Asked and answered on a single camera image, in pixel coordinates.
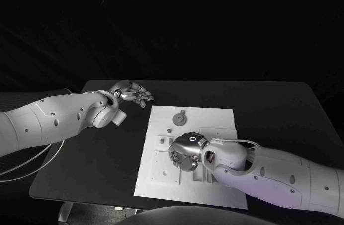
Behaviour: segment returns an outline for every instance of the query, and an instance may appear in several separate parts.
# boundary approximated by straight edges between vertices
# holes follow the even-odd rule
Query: black table
[[[93,80],[83,92],[107,90],[120,80]],[[231,108],[238,138],[264,147],[289,151],[312,161],[344,169],[344,145],[306,83],[136,81],[155,95],[142,108],[133,102],[120,105],[129,117],[122,126],[88,128],[65,141],[63,150],[41,170],[31,187],[40,199],[112,205],[150,210],[179,201],[135,196],[152,105]],[[55,144],[47,161],[61,143]],[[248,213],[283,224],[344,224],[333,215],[281,208],[248,197]]]

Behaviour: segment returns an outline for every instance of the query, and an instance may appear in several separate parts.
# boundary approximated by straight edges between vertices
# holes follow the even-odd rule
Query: white board
[[[188,122],[176,126],[173,117],[182,110]],[[175,167],[168,153],[171,138],[189,132],[208,139],[237,139],[234,110],[153,106],[135,196],[248,209],[245,193],[224,186],[201,163],[194,172]]]

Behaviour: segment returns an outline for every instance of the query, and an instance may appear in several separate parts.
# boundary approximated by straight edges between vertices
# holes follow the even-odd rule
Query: robotic hand
[[[0,156],[77,136],[88,127],[120,125],[127,118],[119,105],[133,101],[146,107],[150,91],[124,80],[113,88],[83,94],[52,96],[0,113]]]
[[[251,143],[247,147],[240,142]],[[320,165],[248,140],[208,141],[191,132],[169,148],[176,167],[194,171],[198,163],[219,183],[289,209],[320,211],[344,218],[344,171]],[[247,160],[253,163],[245,170]]]

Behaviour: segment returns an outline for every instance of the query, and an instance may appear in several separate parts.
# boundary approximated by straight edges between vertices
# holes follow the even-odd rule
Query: floor
[[[74,204],[68,223],[61,225],[114,225],[126,219],[126,216],[130,217],[135,214],[135,209],[116,210],[113,206]]]

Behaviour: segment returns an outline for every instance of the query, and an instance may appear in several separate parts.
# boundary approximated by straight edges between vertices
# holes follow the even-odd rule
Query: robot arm
[[[171,147],[171,158],[182,170],[195,170],[196,166],[185,169],[182,165],[202,161],[227,187],[284,208],[320,211],[344,218],[343,170],[261,146],[247,148],[221,139],[199,143],[205,137],[195,134],[181,136]],[[248,170],[247,160],[253,162]]]
[[[52,96],[0,113],[0,156],[25,148],[58,143],[88,127],[120,125],[127,117],[122,100],[146,106],[153,100],[146,88],[129,80],[109,91]]]

